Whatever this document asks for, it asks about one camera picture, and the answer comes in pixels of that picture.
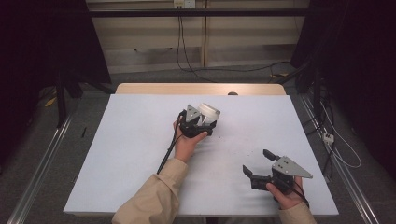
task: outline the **human arm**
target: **human arm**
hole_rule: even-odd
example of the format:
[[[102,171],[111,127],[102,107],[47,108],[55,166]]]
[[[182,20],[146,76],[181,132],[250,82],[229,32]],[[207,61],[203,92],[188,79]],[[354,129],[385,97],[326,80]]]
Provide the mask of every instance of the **human arm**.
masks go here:
[[[303,180],[300,176],[294,178],[294,189],[303,193]],[[268,183],[267,189],[279,202],[279,216],[283,224],[314,224],[317,223],[304,200],[295,192],[283,194],[273,184]]]
[[[172,223],[179,207],[178,192],[187,175],[187,162],[196,145],[207,136],[201,133],[194,138],[181,135],[177,128],[175,157],[166,162],[158,175],[152,175],[134,197],[123,204],[112,222]]]

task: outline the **sweater sleeve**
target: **sweater sleeve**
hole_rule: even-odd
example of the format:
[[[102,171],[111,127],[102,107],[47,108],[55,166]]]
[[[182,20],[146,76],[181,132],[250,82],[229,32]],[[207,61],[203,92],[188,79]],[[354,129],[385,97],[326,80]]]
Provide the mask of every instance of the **sweater sleeve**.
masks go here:
[[[136,195],[119,208],[112,222],[172,223],[179,207],[178,192],[187,170],[183,161],[167,161],[159,175],[152,175]]]
[[[282,224],[316,224],[311,211],[305,203],[299,203],[286,210],[279,210]]]

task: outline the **gray floor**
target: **gray floor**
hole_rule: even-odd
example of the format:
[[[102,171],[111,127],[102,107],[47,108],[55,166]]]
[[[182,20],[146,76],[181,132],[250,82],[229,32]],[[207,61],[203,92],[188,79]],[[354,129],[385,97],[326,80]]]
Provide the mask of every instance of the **gray floor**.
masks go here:
[[[247,68],[237,66],[233,69]],[[285,73],[289,72],[290,69],[285,64],[276,65],[273,72]],[[269,69],[249,73],[231,71],[198,72],[199,76],[210,78],[216,82],[239,83],[266,83],[269,81],[269,74]],[[121,82],[205,82],[192,73],[179,70],[113,75],[112,79],[113,85],[109,85],[112,88],[115,88]],[[100,119],[106,109],[109,97],[89,86],[82,86],[85,92],[81,99],[68,99],[69,105],[77,104],[78,107],[54,161],[35,196],[30,212],[25,217],[25,223],[109,223],[111,220],[111,217],[74,217],[62,212],[73,188],[73,181],[78,176],[79,169],[84,162]],[[302,95],[296,93],[293,82],[287,83],[285,89],[293,101],[301,123],[310,120],[302,102]],[[47,99],[43,99],[37,105],[28,132],[23,137],[15,154],[9,158],[3,168],[3,173],[0,176],[0,223],[7,223],[55,133],[57,108],[56,104],[44,107]],[[342,110],[337,107],[336,102],[332,103],[332,109],[335,114],[337,131],[357,150],[361,157],[362,166],[357,169],[349,169],[350,173],[352,173],[361,188],[362,194],[372,206],[375,216],[379,220],[378,223],[394,223],[392,212],[396,208],[395,181],[370,156],[364,143],[353,133],[352,127],[343,116]],[[308,122],[304,128],[308,133],[314,129],[314,126],[311,122]],[[320,167],[323,167],[327,153],[318,134],[309,134],[307,138],[317,156]],[[345,161],[356,164],[357,160],[346,144],[336,138],[336,146]],[[328,185],[340,215],[336,217],[317,217],[318,223],[365,223],[356,205],[357,202],[350,196],[346,184],[335,168]],[[178,219],[176,223],[194,223],[194,221],[196,220],[183,218]],[[277,218],[221,219],[219,222],[279,223],[279,220]]]

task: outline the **white table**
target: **white table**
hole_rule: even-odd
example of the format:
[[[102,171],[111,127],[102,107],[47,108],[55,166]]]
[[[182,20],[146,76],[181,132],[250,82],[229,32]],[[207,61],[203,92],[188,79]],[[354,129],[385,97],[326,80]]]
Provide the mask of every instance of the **white table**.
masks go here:
[[[242,172],[245,164],[254,175],[271,174],[273,162],[262,155],[264,148],[290,157],[314,176],[304,179],[314,215],[338,214],[291,100],[282,93],[112,95],[64,211],[113,215],[157,171],[178,113],[187,104],[200,103],[213,105],[221,115],[213,135],[199,144],[189,163],[179,195],[179,216],[277,216],[272,195],[251,189]]]

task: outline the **black cable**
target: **black cable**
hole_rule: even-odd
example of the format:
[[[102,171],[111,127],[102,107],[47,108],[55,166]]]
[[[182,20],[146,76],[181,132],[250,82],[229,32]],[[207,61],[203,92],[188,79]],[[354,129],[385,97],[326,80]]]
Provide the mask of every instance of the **black cable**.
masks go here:
[[[333,128],[333,126],[334,126],[334,113],[333,113],[333,111],[332,111],[332,106],[330,105],[330,102],[331,102],[331,94],[330,94],[330,92],[327,90],[327,88],[325,89],[325,94],[326,94],[326,96],[325,97],[323,97],[323,107],[324,107],[324,110],[327,110],[327,108],[329,108],[330,109],[330,112],[331,112],[331,116],[329,117],[329,122],[330,122],[330,124],[332,124],[331,125],[331,130],[329,131],[329,133],[333,136],[333,137],[335,137],[334,136],[334,128]],[[325,162],[325,164],[324,164],[324,166],[323,166],[323,169],[322,169],[322,174],[323,175],[325,175],[325,172],[326,172],[326,169],[327,169],[327,166],[328,166],[328,164],[330,164],[330,166],[331,166],[331,170],[330,170],[330,175],[329,175],[329,178],[332,178],[332,173],[333,173],[333,167],[332,167],[332,154],[333,154],[333,151],[334,151],[334,145],[335,145],[335,138],[334,138],[334,141],[332,142],[332,145],[331,145],[331,151],[329,152],[329,151],[327,151],[327,148],[326,148],[326,144],[322,141],[322,143],[323,143],[323,146],[324,146],[324,148],[326,149],[326,152],[328,153],[328,155],[327,155],[327,158],[326,158],[326,162]]]
[[[178,140],[179,137],[181,137],[181,136],[179,136],[179,137],[176,139],[178,124],[180,123],[180,118],[181,118],[181,113],[179,113],[178,116],[177,116],[177,121],[176,121],[176,126],[175,126],[175,132],[174,132],[174,135],[173,135],[173,138],[172,138],[171,145],[169,146],[169,148],[168,148],[168,150],[167,150],[165,156],[163,157],[163,161],[161,162],[161,165],[160,165],[160,167],[158,168],[157,175],[160,173],[161,169],[165,166],[166,161],[168,160],[169,155],[171,154],[171,152],[172,152],[172,150],[173,150],[173,148],[174,148],[174,146],[175,146],[176,141]]]
[[[187,61],[187,65],[189,66],[190,69],[185,69],[183,67],[181,67],[180,62],[178,60],[178,53],[179,53],[179,48],[180,48],[180,38],[183,41],[183,49],[184,49],[184,55]],[[274,65],[277,64],[281,64],[281,63],[290,63],[287,61],[282,61],[282,62],[277,62],[277,63],[271,63],[270,65],[266,65],[264,67],[260,67],[260,68],[252,68],[252,69],[246,69],[246,70],[239,70],[239,69],[227,69],[227,68],[198,68],[198,69],[192,69],[190,62],[189,62],[189,58],[187,56],[187,51],[186,51],[186,44],[184,41],[184,27],[183,27],[183,19],[181,17],[178,17],[178,41],[177,41],[177,66],[179,67],[180,70],[185,71],[185,72],[193,72],[195,74],[196,77],[201,78],[203,80],[209,81],[209,82],[214,82],[213,80],[210,80],[208,78],[204,78],[204,77],[200,77],[198,76],[198,74],[196,74],[195,72],[197,71],[226,71],[226,72],[254,72],[254,71],[260,71],[266,68],[270,68],[271,70],[271,79],[272,80],[274,74],[272,71],[272,67]]]
[[[271,76],[270,76],[270,79],[268,80],[267,83],[271,83],[271,81],[272,81],[272,79],[274,77],[274,73],[273,73],[273,70],[272,70],[272,65],[270,66],[270,73],[271,73]]]
[[[294,85],[297,85],[297,82],[299,81],[298,79],[301,78],[300,74],[305,70],[306,67],[308,67],[309,63],[303,63],[300,67],[298,67],[296,70],[294,70],[293,72],[289,73],[287,76],[284,76],[282,78],[280,78],[279,80],[276,81],[277,84],[285,84],[286,82],[294,79]]]
[[[312,122],[314,119],[316,119],[317,118],[317,116],[314,116],[312,119],[309,119],[309,120],[307,120],[307,121],[304,121],[303,123],[301,123],[301,126],[305,126],[305,125],[307,125],[309,122]]]
[[[178,61],[178,49],[180,47],[180,35],[181,35],[181,38],[182,38],[182,41],[183,41],[184,56],[186,57],[187,65],[189,66],[190,70],[186,70],[186,69],[182,68],[180,66],[179,61]],[[213,81],[211,79],[198,76],[198,74],[196,74],[196,72],[191,68],[190,62],[189,62],[189,58],[187,57],[186,43],[184,42],[183,19],[181,17],[178,17],[177,65],[182,71],[193,72],[196,77],[198,77],[198,78],[200,78],[202,80],[205,80],[205,81],[208,81],[208,82],[217,83],[216,81]]]
[[[308,208],[309,208],[309,201],[305,198],[303,188],[301,188],[301,186],[298,185],[295,181],[294,181],[294,184],[298,186],[298,188],[300,189],[301,193],[299,191],[297,191],[294,187],[289,186],[287,183],[285,183],[285,181],[283,181],[283,180],[281,180],[279,178],[276,178],[275,182],[276,183],[280,183],[281,185],[283,185],[283,187],[286,187],[286,188],[290,189],[291,191],[293,191],[295,194],[297,194],[301,199],[303,199],[303,201],[305,202],[306,206],[308,206]]]
[[[317,131],[320,130],[320,129],[321,129],[321,126],[319,125],[316,129],[312,130],[312,131],[309,132],[309,133],[306,133],[305,135],[306,135],[306,136],[311,135],[312,133],[315,133],[315,132],[317,132]]]
[[[49,91],[43,92],[43,94],[38,97],[37,101],[40,101],[40,100],[44,99],[44,97],[48,96],[54,89],[55,89],[55,87],[53,86]]]

